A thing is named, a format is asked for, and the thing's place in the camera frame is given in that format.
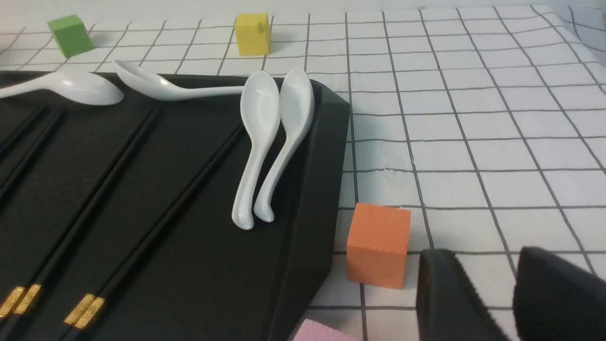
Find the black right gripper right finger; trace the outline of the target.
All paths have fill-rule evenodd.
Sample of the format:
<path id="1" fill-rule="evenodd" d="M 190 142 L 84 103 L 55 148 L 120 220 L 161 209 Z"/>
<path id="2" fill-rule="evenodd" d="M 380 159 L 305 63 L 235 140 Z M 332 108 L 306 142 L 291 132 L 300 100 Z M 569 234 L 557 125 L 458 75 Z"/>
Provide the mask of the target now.
<path id="1" fill-rule="evenodd" d="M 522 341 L 603 341 L 606 283 L 550 251 L 523 247 L 513 313 Z"/>

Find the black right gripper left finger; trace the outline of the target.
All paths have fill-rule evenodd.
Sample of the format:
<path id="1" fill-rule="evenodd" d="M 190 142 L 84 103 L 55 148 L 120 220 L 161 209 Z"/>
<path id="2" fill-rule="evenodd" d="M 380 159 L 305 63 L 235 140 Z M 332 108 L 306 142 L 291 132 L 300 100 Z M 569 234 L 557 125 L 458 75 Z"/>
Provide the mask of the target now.
<path id="1" fill-rule="evenodd" d="M 454 252 L 423 250 L 416 315 L 420 341 L 506 341 Z"/>

